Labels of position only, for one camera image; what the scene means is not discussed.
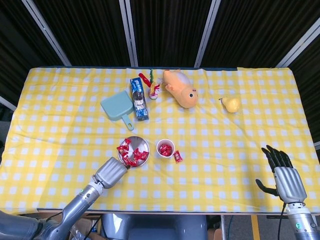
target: dustpan handle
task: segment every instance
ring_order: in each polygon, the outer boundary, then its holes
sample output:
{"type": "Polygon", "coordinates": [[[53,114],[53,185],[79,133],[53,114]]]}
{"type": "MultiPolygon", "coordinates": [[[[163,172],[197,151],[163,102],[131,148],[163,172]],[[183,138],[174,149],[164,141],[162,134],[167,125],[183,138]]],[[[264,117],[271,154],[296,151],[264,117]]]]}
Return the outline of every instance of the dustpan handle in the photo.
{"type": "Polygon", "coordinates": [[[131,122],[131,120],[130,120],[130,118],[128,117],[127,114],[122,115],[122,120],[124,121],[126,127],[127,127],[130,131],[132,131],[133,129],[135,129],[134,124],[131,122]]]}

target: white cup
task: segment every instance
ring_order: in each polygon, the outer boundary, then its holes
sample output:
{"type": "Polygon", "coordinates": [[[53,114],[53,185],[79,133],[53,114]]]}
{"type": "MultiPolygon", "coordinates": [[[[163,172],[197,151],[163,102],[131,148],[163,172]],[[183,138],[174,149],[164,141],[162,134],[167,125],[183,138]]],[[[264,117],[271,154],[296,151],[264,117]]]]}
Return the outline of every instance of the white cup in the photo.
{"type": "Polygon", "coordinates": [[[161,140],[158,141],[158,143],[156,144],[156,151],[157,151],[157,153],[158,153],[162,158],[165,158],[165,159],[171,158],[172,155],[173,155],[174,152],[175,152],[175,149],[176,149],[176,148],[175,148],[174,143],[173,143],[171,140],[169,140],[169,139],[161,139],[161,140]],[[163,156],[163,155],[161,155],[161,153],[160,153],[160,147],[161,147],[162,144],[168,144],[169,146],[171,146],[171,148],[172,148],[172,153],[171,153],[170,156],[163,156]]]}

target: teal dustpan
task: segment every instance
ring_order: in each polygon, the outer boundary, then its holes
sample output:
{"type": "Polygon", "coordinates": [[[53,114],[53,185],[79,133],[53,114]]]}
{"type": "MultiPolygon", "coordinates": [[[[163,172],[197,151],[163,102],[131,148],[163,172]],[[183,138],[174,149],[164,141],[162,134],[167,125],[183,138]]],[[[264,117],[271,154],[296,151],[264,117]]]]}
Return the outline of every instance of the teal dustpan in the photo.
{"type": "Polygon", "coordinates": [[[132,131],[135,128],[128,117],[134,110],[134,104],[126,91],[102,100],[100,104],[110,120],[116,121],[122,118],[129,130],[132,131]]]}

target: table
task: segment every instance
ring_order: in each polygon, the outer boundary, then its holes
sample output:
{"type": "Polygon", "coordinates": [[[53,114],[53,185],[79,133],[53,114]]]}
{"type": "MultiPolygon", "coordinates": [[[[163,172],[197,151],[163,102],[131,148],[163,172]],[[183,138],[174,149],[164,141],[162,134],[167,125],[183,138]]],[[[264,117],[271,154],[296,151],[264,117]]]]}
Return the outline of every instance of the table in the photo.
{"type": "MultiPolygon", "coordinates": [[[[161,86],[146,97],[148,121],[129,131],[110,121],[100,101],[123,90],[148,69],[34,68],[14,112],[0,167],[0,209],[14,214],[61,209],[125,138],[146,139],[150,157],[131,169],[92,206],[93,211],[279,213],[282,202],[256,186],[274,186],[266,144],[288,153],[319,213],[320,166],[292,72],[288,68],[237,71],[182,70],[198,90],[196,107],[184,109],[161,86]],[[225,96],[241,99],[226,112],[225,96]],[[171,139],[184,158],[156,155],[171,139]]],[[[163,70],[155,69],[155,79],[163,70]]]]}

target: robotic arm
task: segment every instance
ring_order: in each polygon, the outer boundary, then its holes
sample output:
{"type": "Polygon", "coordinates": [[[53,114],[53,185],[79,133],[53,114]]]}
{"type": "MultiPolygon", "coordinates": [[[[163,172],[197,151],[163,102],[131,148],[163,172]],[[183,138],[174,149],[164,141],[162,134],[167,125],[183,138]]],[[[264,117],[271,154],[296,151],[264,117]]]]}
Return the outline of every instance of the robotic arm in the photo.
{"type": "Polygon", "coordinates": [[[65,206],[60,223],[50,218],[35,219],[0,211],[0,239],[64,240],[75,222],[103,193],[103,189],[113,187],[127,171],[127,167],[111,157],[92,176],[92,181],[65,206]]]}
{"type": "Polygon", "coordinates": [[[259,179],[255,180],[256,184],[263,192],[279,196],[284,202],[283,207],[288,205],[286,213],[297,240],[320,240],[317,226],[304,204],[307,193],[298,171],[292,166],[285,152],[269,145],[266,148],[262,148],[262,151],[273,172],[276,189],[265,187],[259,179]]]}

